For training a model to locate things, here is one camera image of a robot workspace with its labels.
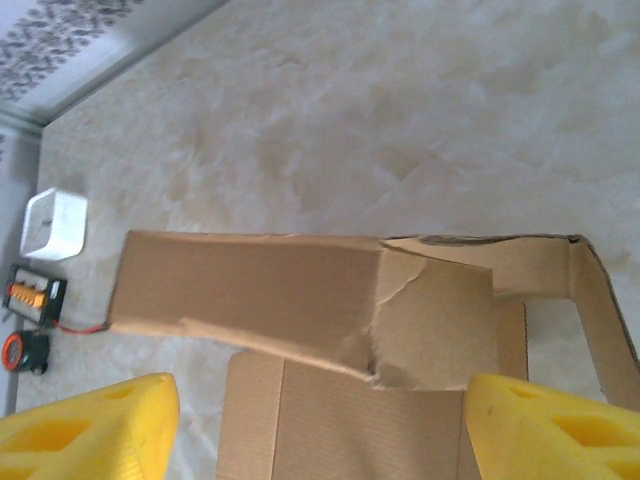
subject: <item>cardboard box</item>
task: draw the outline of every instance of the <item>cardboard box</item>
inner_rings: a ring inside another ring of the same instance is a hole
[[[578,236],[134,232],[109,319],[263,352],[232,361],[221,478],[469,479],[464,390],[526,376],[522,311],[500,304],[528,296],[576,303],[605,395],[640,410],[637,354]]]

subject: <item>marble floor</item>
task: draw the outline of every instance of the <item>marble floor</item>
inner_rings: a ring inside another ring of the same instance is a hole
[[[105,318],[132,228],[581,233],[640,339],[634,0],[232,0],[44,131],[38,188],[88,196],[63,321]],[[576,313],[529,304],[534,381],[598,396]],[[168,479],[215,468],[226,361],[206,339],[57,335],[24,409],[176,375]]]

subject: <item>yellow foam block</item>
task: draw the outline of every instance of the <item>yellow foam block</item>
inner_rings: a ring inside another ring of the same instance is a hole
[[[2,480],[160,480],[180,417],[154,374],[0,419]]]
[[[640,479],[640,414],[498,375],[469,384],[483,480]]]

